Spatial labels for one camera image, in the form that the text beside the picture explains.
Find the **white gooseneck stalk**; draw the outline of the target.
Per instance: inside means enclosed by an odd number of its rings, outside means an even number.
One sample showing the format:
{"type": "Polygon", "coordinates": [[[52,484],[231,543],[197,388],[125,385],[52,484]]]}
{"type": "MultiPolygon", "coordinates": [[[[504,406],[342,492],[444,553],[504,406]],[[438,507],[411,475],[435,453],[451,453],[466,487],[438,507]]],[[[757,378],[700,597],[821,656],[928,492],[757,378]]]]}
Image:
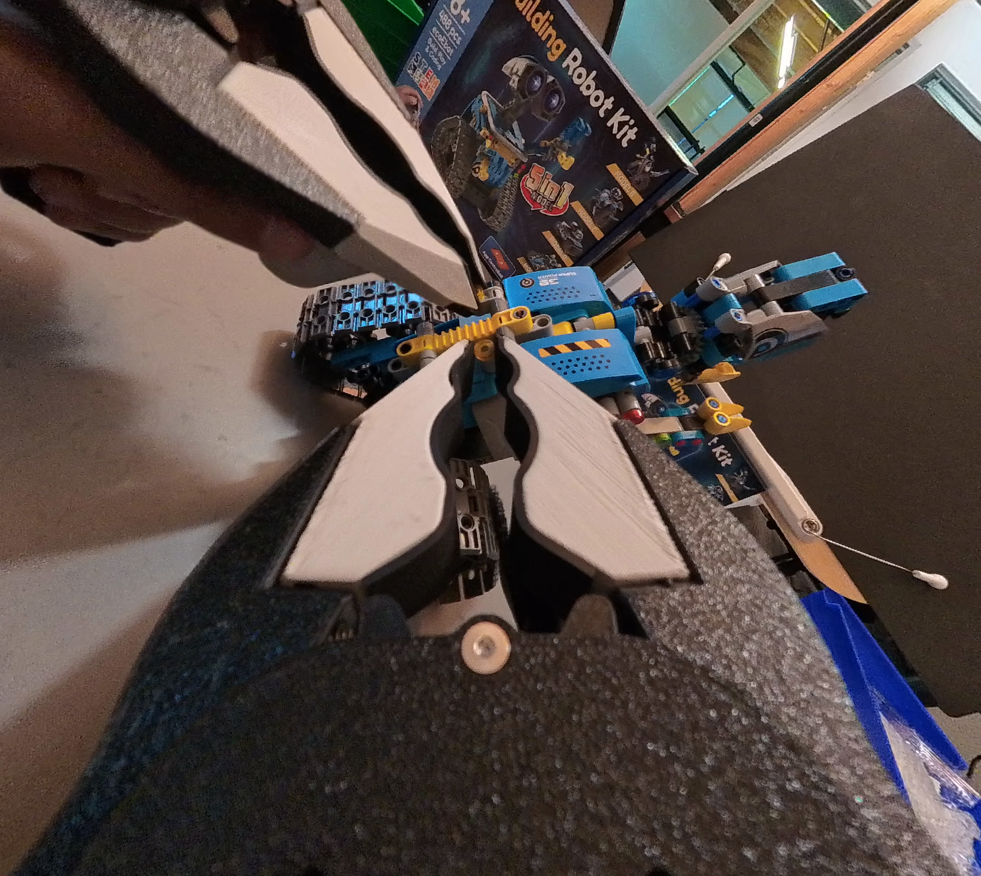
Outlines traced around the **white gooseneck stalk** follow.
{"type": "Polygon", "coordinates": [[[918,569],[910,568],[908,566],[903,566],[900,563],[896,563],[894,561],[890,561],[888,559],[873,555],[871,553],[852,548],[844,543],[841,543],[836,539],[829,539],[827,536],[824,535],[824,531],[821,523],[813,517],[803,518],[803,520],[801,521],[801,528],[803,532],[811,536],[815,536],[817,539],[825,542],[827,545],[830,545],[834,548],[838,548],[847,553],[851,553],[852,555],[860,556],[866,560],[870,560],[879,563],[881,565],[888,566],[896,570],[900,570],[901,572],[911,575],[915,580],[925,583],[930,588],[934,588],[937,590],[946,590],[950,586],[949,580],[944,575],[921,571],[918,569]]]}

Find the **blue plastic bin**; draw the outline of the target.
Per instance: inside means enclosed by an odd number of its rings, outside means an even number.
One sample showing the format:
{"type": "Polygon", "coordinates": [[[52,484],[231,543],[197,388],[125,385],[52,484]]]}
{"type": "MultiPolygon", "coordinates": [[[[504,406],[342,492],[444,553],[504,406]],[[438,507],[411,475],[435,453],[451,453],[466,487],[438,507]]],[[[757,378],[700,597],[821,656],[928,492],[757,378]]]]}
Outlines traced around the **blue plastic bin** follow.
{"type": "Polygon", "coordinates": [[[939,846],[979,874],[979,794],[966,779],[966,761],[847,600],[823,589],[802,604],[899,793],[939,846]]]}

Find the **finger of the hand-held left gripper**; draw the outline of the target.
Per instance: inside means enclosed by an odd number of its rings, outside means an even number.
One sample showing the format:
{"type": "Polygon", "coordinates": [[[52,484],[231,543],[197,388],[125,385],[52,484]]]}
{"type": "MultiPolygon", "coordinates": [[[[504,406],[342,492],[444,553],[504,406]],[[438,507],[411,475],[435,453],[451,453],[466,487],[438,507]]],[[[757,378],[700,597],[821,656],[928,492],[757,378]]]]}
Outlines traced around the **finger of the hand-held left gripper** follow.
{"type": "Polygon", "coordinates": [[[397,193],[364,164],[331,115],[295,78],[240,61],[219,89],[268,128],[316,179],[324,181],[339,198],[340,208],[353,212],[349,235],[342,236],[335,247],[318,250],[302,264],[285,270],[286,278],[301,285],[319,285],[373,273],[442,305],[460,310],[477,306],[472,278],[464,266],[473,249],[472,239],[399,103],[393,113],[383,115],[383,122],[395,127],[396,138],[409,142],[411,153],[423,155],[412,160],[410,178],[422,181],[424,192],[434,194],[440,206],[448,209],[454,234],[464,238],[461,251],[435,235],[435,224],[423,222],[422,209],[413,208],[407,195],[397,193]]]}
{"type": "Polygon", "coordinates": [[[365,179],[346,183],[367,197],[359,238],[409,282],[484,281],[474,239],[386,76],[375,73],[323,7],[307,11],[303,24],[342,97],[329,100],[331,116],[367,169],[365,179]]]}

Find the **person's left hand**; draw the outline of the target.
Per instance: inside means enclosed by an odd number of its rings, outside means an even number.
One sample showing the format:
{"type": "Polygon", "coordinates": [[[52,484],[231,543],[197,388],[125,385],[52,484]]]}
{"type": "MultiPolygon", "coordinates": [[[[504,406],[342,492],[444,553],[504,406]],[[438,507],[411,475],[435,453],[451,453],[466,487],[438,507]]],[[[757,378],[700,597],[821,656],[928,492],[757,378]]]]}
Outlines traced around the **person's left hand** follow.
{"type": "Polygon", "coordinates": [[[282,279],[318,248],[297,224],[181,177],[107,119],[30,30],[2,18],[1,161],[25,169],[56,225],[142,242],[183,222],[256,254],[282,279]]]}

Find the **dark toy kit box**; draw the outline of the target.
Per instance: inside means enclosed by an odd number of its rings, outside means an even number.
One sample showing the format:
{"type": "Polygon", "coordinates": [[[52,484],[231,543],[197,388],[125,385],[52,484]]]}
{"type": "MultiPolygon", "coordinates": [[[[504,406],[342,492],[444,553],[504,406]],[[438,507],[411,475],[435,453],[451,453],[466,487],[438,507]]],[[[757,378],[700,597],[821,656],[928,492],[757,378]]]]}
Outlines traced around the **dark toy kit box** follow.
{"type": "Polygon", "coordinates": [[[435,0],[396,88],[500,280],[597,261],[694,176],[566,0],[435,0]]]}

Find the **blue tracked toy robot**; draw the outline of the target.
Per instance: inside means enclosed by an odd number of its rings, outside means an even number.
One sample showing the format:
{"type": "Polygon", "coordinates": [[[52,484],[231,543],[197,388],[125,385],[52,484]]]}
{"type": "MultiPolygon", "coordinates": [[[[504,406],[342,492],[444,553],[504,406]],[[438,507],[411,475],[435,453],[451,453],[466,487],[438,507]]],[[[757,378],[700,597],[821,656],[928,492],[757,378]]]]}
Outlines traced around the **blue tracked toy robot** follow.
{"type": "MultiPolygon", "coordinates": [[[[666,467],[668,477],[709,514],[720,505],[639,429],[640,392],[656,380],[680,379],[724,400],[720,382],[738,378],[749,362],[818,340],[867,290],[840,255],[828,253],[792,264],[771,261],[729,279],[713,270],[667,301],[653,293],[613,299],[588,267],[514,274],[477,295],[478,313],[467,317],[382,279],[318,289],[302,307],[292,356],[307,378],[377,404],[450,348],[468,348],[461,430],[448,458],[456,513],[448,581],[440,593],[380,594],[414,615],[449,591],[462,600],[502,578],[519,627],[548,631],[589,592],[618,596],[699,578],[680,524],[668,516],[667,495],[656,490],[656,467],[666,467]],[[507,393],[513,369],[502,340],[516,342],[620,422],[620,439],[689,567],[688,579],[603,586],[525,531],[514,502],[530,432],[507,393]]],[[[291,536],[280,576],[288,586],[325,588],[290,584],[285,568],[353,430],[340,438],[336,460],[291,536]]],[[[742,454],[764,490],[791,484],[782,469],[762,467],[754,452],[742,454]]],[[[378,594],[326,589],[359,600],[378,594]]]]}

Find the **blue toy kit booklet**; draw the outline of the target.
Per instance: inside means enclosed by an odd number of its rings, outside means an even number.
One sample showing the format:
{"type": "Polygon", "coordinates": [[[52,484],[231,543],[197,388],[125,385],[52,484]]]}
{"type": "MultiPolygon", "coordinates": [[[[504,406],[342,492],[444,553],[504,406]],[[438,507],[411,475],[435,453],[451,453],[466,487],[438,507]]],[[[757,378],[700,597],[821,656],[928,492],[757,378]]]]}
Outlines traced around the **blue toy kit booklet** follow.
{"type": "Polygon", "coordinates": [[[679,467],[724,505],[764,490],[762,481],[735,441],[751,422],[742,406],[707,395],[680,379],[650,382],[639,402],[639,429],[679,467]]]}

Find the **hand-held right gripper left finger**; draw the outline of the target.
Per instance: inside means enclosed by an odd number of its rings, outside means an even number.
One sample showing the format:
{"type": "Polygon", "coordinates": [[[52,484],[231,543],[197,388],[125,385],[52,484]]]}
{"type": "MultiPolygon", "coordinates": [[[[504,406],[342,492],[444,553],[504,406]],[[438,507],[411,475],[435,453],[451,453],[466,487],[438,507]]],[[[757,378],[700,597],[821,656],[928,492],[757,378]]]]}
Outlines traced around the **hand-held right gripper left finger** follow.
{"type": "Polygon", "coordinates": [[[456,552],[448,458],[468,374],[468,348],[452,347],[355,421],[288,559],[286,582],[353,593],[442,591],[456,552]]]}

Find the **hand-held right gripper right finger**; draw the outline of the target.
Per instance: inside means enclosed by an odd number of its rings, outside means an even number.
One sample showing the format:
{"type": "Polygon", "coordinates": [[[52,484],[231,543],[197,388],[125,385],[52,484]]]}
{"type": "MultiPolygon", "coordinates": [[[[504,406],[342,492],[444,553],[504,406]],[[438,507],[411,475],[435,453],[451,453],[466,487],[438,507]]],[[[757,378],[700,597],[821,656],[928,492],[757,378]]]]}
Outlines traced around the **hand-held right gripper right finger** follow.
{"type": "Polygon", "coordinates": [[[620,422],[516,342],[501,345],[507,393],[530,432],[514,502],[525,531],[603,586],[688,579],[620,422]]]}

